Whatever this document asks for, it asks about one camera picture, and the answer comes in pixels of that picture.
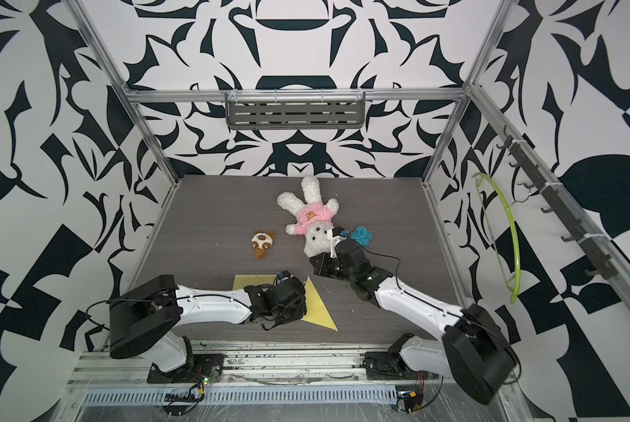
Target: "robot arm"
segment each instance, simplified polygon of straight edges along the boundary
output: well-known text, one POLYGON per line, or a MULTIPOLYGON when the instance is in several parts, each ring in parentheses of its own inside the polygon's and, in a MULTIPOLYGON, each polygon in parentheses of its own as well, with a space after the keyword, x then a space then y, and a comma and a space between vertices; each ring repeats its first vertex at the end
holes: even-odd
POLYGON ((519 360, 486 310, 477 305, 463 309, 408 286, 389 271, 372 266, 361 246, 345 239, 345 234, 342 228, 327 232, 335 254, 323 252, 310 258, 315 274, 349 282, 361 300, 409 319, 438 341, 435 346, 404 334, 388 350, 395 361, 382 372, 400 376, 408 367, 439 373, 488 404, 519 360))
POLYGON ((183 382, 194 365, 190 342, 170 331, 194 322, 223 321, 245 324, 271 321, 265 330, 302 318, 305 287, 288 271, 274 284, 241 290, 198 290, 177 286, 172 275, 160 275, 142 284, 109 306, 111 358, 141 356, 160 374, 183 382))

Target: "black and white wall pattern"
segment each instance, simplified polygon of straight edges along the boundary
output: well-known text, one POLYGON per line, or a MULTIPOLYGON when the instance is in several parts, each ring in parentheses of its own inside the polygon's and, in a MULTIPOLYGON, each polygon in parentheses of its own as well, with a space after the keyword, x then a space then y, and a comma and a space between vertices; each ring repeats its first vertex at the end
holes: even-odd
MULTIPOLYGON (((630 1, 521 0, 482 86, 593 220, 630 259, 630 1)), ((512 210, 522 262, 509 303, 474 179, 491 175, 507 199, 528 181, 471 107, 431 185, 472 297, 522 359, 522 391, 542 421, 630 420, 630 312, 589 261, 564 243, 539 195, 512 210)), ((511 235, 495 193, 484 204, 506 275, 511 235)))
POLYGON ((63 4, 0 0, 0 421, 57 402, 168 189, 63 4))
POLYGON ((630 1, 521 0, 482 85, 630 259, 630 1))
POLYGON ((134 89, 461 86, 499 0, 86 0, 134 89))
POLYGON ((214 103, 142 111, 179 176, 420 177, 453 102, 368 101, 359 130, 229 130, 214 103))
POLYGON ((537 422, 630 421, 630 311, 537 194, 502 141, 471 105, 430 181, 470 297, 491 314, 522 362, 520 386, 537 422), (496 192, 475 173, 497 182, 516 220, 522 281, 510 303, 514 272, 511 230, 496 192), (492 240, 502 257, 505 275, 492 240))

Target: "white plush rabbit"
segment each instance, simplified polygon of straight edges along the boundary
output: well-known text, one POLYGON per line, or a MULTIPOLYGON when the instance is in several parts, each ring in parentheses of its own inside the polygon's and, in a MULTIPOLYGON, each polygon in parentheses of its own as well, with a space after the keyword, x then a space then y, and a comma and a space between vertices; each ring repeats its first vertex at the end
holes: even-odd
POLYGON ((314 257, 330 250, 330 241, 326 232, 334 228, 332 217, 338 212, 338 201, 329 199, 322 203, 319 191, 319 180, 315 176, 308 176, 301 181, 305 204, 292 192, 283 192, 277 197, 277 204, 296 217, 297 223, 286 226, 288 234, 304 234, 307 257, 314 257))

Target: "blue yarn ball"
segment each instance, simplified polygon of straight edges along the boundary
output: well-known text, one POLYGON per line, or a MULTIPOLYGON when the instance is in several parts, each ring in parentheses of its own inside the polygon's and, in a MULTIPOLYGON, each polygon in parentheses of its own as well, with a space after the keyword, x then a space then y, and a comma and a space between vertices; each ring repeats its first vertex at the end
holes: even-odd
POLYGON ((360 226, 350 234, 350 237, 355 239, 361 247, 366 248, 369 246, 369 241, 371 240, 371 232, 366 230, 366 227, 360 226))

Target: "yellow paper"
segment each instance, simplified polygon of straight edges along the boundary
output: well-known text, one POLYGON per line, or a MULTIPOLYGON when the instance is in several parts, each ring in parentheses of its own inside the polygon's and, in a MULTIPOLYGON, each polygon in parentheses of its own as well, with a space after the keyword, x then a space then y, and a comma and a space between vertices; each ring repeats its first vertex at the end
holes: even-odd
MULTIPOLYGON (((247 286, 259 286, 261 284, 272 284, 275 281, 275 275, 236 275, 233 280, 233 290, 245 288, 247 286)), ((324 306, 322 298, 319 297, 315 285, 308 277, 305 282, 305 306, 307 313, 303 317, 303 321, 312 324, 321 325, 332 330, 338 331, 334 320, 329 315, 329 311, 324 306)))
POLYGON ((308 281, 305 282, 305 306, 308 312, 303 317, 303 321, 338 331, 334 320, 331 319, 331 315, 329 315, 329 311, 326 309, 326 306, 324 306, 322 298, 319 297, 319 293, 317 289, 315 289, 315 285, 310 280, 310 277, 308 277, 308 281))
POLYGON ((236 275, 233 280, 233 290, 243 289, 247 286, 260 286, 261 284, 272 284, 275 281, 275 274, 268 275, 236 275))

